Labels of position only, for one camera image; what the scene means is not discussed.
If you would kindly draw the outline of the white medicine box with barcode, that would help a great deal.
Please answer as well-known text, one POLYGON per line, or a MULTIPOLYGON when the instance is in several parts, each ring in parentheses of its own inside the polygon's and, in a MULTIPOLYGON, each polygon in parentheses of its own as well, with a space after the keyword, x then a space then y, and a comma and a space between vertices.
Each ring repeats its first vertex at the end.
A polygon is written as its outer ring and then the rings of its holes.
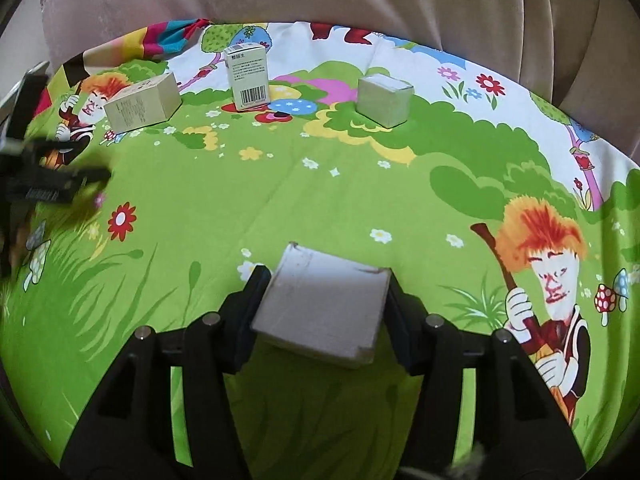
POLYGON ((262 44, 244 42, 224 50, 232 99, 237 110, 270 102, 267 50, 262 44))

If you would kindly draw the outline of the beige curtain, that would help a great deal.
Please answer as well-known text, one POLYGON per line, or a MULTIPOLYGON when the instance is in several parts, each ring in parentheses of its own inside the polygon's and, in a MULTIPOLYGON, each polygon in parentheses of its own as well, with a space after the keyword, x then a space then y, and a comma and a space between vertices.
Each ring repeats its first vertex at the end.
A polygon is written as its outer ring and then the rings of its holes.
POLYGON ((152 23, 317 21, 462 56, 639 153, 639 14, 629 0, 40 0, 55 63, 152 23))

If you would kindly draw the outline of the large beige cardboard box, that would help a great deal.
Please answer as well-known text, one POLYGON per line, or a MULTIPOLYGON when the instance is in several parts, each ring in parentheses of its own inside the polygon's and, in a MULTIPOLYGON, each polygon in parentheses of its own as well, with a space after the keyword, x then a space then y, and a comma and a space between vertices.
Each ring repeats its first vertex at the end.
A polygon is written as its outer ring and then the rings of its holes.
POLYGON ((180 105, 178 84, 169 72, 120 90, 104 110, 111 129, 120 133, 166 122, 180 105))

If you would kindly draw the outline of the small beige box far right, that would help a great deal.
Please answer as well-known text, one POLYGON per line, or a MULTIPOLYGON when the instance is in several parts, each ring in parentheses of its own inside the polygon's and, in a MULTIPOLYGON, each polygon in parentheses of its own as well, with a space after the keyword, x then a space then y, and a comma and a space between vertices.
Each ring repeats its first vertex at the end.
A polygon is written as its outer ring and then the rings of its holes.
POLYGON ((414 88, 408 82, 384 74, 363 76, 358 81, 356 111, 391 129, 409 118, 414 88))

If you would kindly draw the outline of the small beige cube box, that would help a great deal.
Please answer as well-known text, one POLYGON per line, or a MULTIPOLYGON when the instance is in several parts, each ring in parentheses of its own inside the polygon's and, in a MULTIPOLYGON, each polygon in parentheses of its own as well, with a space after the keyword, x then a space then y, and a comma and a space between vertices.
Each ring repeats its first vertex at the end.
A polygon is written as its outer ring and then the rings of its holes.
POLYGON ((252 330, 273 346, 337 366, 374 360, 392 271, 286 246, 252 330))

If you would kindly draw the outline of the green cartoon print cloth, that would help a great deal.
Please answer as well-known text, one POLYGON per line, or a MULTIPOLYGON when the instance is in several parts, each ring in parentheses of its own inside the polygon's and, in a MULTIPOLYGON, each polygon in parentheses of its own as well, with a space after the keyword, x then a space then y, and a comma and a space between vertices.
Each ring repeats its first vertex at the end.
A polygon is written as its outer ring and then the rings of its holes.
POLYGON ((112 173, 38 207, 1 294, 4 369, 52 460, 138 326, 185 326, 292 242, 388 266, 462 330, 512 330, 588 465, 634 424, 639 168, 505 76, 368 30, 168 22, 60 68, 28 131, 78 142, 49 166, 112 173), (224 50, 244 42, 267 50, 270 102, 237 110, 224 50), (114 132, 107 101, 169 72, 171 118, 114 132), (356 111, 372 74, 413 85, 403 124, 356 111))

